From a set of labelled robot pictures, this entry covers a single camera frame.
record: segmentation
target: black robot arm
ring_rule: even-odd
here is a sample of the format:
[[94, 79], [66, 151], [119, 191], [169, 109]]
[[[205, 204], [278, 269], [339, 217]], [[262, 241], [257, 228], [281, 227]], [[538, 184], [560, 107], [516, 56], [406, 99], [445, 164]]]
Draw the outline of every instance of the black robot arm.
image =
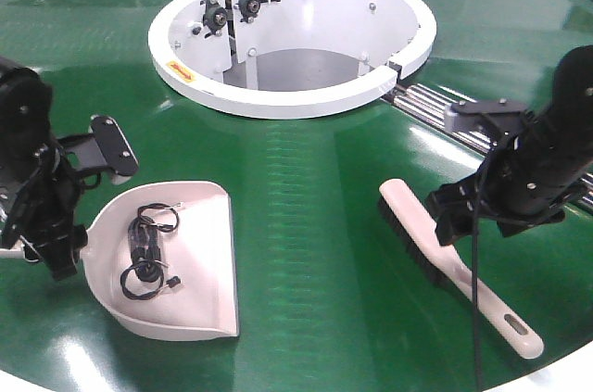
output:
[[[42, 260], [59, 280], [76, 272], [87, 242], [84, 226], [74, 224], [83, 192], [97, 186], [103, 172], [123, 182], [138, 162], [107, 116], [93, 117], [87, 134], [56, 139], [51, 102], [51, 87], [37, 73], [0, 57], [0, 245], [12, 248], [20, 240], [25, 258]], [[96, 181], [88, 185], [92, 176]]]
[[476, 173], [432, 192], [426, 207], [441, 245], [472, 232], [473, 212], [503, 236], [562, 221], [562, 207], [582, 197], [580, 176], [593, 162], [593, 45], [577, 47], [554, 72], [552, 100], [537, 116], [498, 102], [456, 104], [451, 130], [479, 130], [493, 146]]

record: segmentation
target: brush bristles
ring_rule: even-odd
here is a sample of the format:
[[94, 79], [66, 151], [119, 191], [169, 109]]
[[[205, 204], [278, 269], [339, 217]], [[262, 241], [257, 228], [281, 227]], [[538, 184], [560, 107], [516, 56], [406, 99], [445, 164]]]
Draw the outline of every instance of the brush bristles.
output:
[[406, 252], [420, 266], [428, 280], [434, 285], [442, 285], [447, 280], [447, 276], [422, 253], [382, 196], [377, 202], [377, 207], [383, 219], [385, 219], [391, 226], [391, 229], [400, 237], [406, 248]]

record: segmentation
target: orange label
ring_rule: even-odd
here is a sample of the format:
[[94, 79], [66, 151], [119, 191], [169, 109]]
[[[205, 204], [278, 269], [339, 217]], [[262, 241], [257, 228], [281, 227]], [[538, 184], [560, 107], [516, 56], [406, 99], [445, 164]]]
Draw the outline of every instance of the orange label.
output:
[[180, 65], [176, 61], [170, 61], [169, 63], [167, 63], [167, 66], [174, 70], [175, 73], [179, 75], [184, 81], [188, 83], [194, 81], [194, 73], [185, 66]]

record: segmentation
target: black cable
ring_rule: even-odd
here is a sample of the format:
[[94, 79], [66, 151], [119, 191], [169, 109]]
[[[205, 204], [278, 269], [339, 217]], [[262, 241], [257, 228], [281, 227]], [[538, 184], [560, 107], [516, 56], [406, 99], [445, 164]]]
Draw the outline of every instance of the black cable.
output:
[[[169, 210], [175, 216], [175, 223], [155, 222], [151, 217], [144, 214], [148, 209]], [[163, 288], [173, 288], [181, 283], [178, 276], [173, 276], [165, 282], [163, 267], [167, 266], [161, 261], [160, 247], [158, 246], [158, 232], [174, 232], [179, 227], [179, 223], [179, 214], [170, 205], [155, 202], [138, 208], [136, 217], [128, 226], [128, 244], [132, 265], [124, 270], [120, 276], [121, 291], [126, 298], [136, 300], [152, 299]], [[149, 292], [140, 295], [135, 294], [126, 287], [128, 275], [131, 271], [134, 271], [140, 281], [145, 283], [158, 282], [158, 286]]]

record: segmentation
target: dustpan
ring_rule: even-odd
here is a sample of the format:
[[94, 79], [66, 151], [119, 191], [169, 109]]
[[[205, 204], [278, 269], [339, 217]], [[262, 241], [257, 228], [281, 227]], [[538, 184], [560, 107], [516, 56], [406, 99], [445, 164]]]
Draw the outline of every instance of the dustpan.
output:
[[[121, 273], [131, 265], [128, 226], [138, 207], [153, 202], [181, 204], [180, 226], [161, 236], [161, 251], [166, 276], [179, 276], [182, 283], [150, 300], [130, 300], [120, 286]], [[204, 181], [138, 186], [111, 200], [87, 233], [81, 259], [88, 285], [126, 329], [170, 341], [239, 335], [231, 203], [220, 186]], [[154, 288], [142, 286], [133, 273], [129, 278], [130, 288]]]

